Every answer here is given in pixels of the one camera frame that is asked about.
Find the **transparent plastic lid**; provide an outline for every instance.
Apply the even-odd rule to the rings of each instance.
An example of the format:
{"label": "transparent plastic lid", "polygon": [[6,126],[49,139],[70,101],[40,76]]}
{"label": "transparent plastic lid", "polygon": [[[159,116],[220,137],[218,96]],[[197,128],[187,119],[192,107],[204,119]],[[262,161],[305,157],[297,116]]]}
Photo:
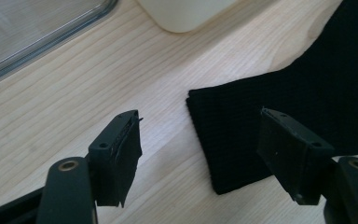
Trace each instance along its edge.
{"label": "transparent plastic lid", "polygon": [[97,21],[117,0],[0,0],[0,77]]}

